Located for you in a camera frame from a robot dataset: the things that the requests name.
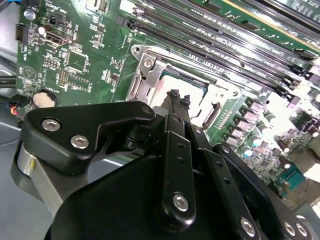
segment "silver screw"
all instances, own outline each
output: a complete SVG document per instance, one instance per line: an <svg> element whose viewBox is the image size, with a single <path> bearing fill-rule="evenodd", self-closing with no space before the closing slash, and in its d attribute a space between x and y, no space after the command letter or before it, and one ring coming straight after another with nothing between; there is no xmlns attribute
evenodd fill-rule
<svg viewBox="0 0 320 240"><path fill-rule="evenodd" d="M179 193L173 196L173 204L181 212L186 212L189 209L187 199Z"/></svg>
<svg viewBox="0 0 320 240"><path fill-rule="evenodd" d="M298 228L299 232L302 234L302 236L304 236L304 237L308 236L307 231L305 230L305 228L303 226L301 226L301 224L296 223L295 225Z"/></svg>
<svg viewBox="0 0 320 240"><path fill-rule="evenodd" d="M31 9L26 9L23 12L23 15L26 19L28 19L29 21L33 21L36 19L36 14L34 11L32 11Z"/></svg>
<svg viewBox="0 0 320 240"><path fill-rule="evenodd" d="M294 228L287 223L286 221L282 222L284 229L291 235L291 236L295 236L296 235L296 231L294 230Z"/></svg>
<svg viewBox="0 0 320 240"><path fill-rule="evenodd" d="M230 153L229 149L226 146L222 146L222 150L227 154Z"/></svg>
<svg viewBox="0 0 320 240"><path fill-rule="evenodd" d="M46 119L42 122L41 125L45 130L49 132L55 132L61 128L60 123L54 119Z"/></svg>
<svg viewBox="0 0 320 240"><path fill-rule="evenodd" d="M71 138L70 143L76 149L86 149L89 146L89 141L85 136L75 135Z"/></svg>
<svg viewBox="0 0 320 240"><path fill-rule="evenodd" d="M150 58L146 58L144 61L143 61L143 65L146 67L146 68L151 68L152 65L153 65L153 62L151 61Z"/></svg>
<svg viewBox="0 0 320 240"><path fill-rule="evenodd" d="M201 129L198 128L197 126L194 127L194 130L195 130L198 134L202 133Z"/></svg>
<svg viewBox="0 0 320 240"><path fill-rule="evenodd" d="M250 237L254 237L256 235L256 230L252 226L251 222L249 222L246 218L241 217L240 224L243 230L248 234Z"/></svg>

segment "motherboard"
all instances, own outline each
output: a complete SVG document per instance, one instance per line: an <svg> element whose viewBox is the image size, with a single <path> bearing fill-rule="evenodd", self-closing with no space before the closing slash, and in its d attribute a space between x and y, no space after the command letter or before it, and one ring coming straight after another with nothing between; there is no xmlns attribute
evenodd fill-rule
<svg viewBox="0 0 320 240"><path fill-rule="evenodd" d="M18 109L142 101L171 89L280 195L320 151L317 0L11 0Z"/></svg>

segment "red wire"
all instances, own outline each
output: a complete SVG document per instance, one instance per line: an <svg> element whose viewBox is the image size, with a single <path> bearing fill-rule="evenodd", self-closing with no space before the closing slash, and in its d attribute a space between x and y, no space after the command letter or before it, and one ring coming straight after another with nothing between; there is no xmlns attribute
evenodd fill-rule
<svg viewBox="0 0 320 240"><path fill-rule="evenodd" d="M11 114L13 114L13 115L18 115L18 112L17 112L15 106L11 107L10 112L11 112Z"/></svg>

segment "black cable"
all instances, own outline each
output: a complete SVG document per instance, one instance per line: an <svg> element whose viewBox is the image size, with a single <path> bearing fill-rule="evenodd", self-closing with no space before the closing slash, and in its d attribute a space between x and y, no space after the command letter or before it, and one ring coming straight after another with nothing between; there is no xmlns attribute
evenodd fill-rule
<svg viewBox="0 0 320 240"><path fill-rule="evenodd" d="M0 83L15 84L17 80L16 76L0 76Z"/></svg>
<svg viewBox="0 0 320 240"><path fill-rule="evenodd" d="M0 82L0 89L15 89L16 84L15 83L2 83Z"/></svg>
<svg viewBox="0 0 320 240"><path fill-rule="evenodd" d="M9 69L11 72L15 73L17 70L17 64L3 56L0 56L0 64Z"/></svg>

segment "mounting hole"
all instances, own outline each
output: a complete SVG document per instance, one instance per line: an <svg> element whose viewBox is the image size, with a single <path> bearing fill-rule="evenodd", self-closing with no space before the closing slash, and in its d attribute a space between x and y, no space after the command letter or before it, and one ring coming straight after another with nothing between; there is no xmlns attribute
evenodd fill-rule
<svg viewBox="0 0 320 240"><path fill-rule="evenodd" d="M185 160L184 160L182 157L180 157L180 156L178 156L176 159L177 159L178 162L181 163L181 164L184 164L184 163L185 163Z"/></svg>
<svg viewBox="0 0 320 240"><path fill-rule="evenodd" d="M229 180L228 178L224 177L223 180L224 180L224 182L225 182L226 184L228 184L228 185L231 184L231 182L230 182L230 180Z"/></svg>
<svg viewBox="0 0 320 240"><path fill-rule="evenodd" d="M221 162L217 161L216 164L220 167L220 168L223 168L224 166L222 165Z"/></svg>
<svg viewBox="0 0 320 240"><path fill-rule="evenodd" d="M180 149L184 149L185 148L185 145L181 144L181 143L178 143L177 145Z"/></svg>
<svg viewBox="0 0 320 240"><path fill-rule="evenodd" d="M173 119L174 121L176 121L177 123L180 123L180 122L181 122L180 117L178 117L178 116L176 116L176 115L173 115L173 116L172 116L172 119Z"/></svg>
<svg viewBox="0 0 320 240"><path fill-rule="evenodd" d="M139 54L139 53L140 53L140 48L139 48L139 47L135 47L135 48L133 49L133 52L134 52L135 54Z"/></svg>

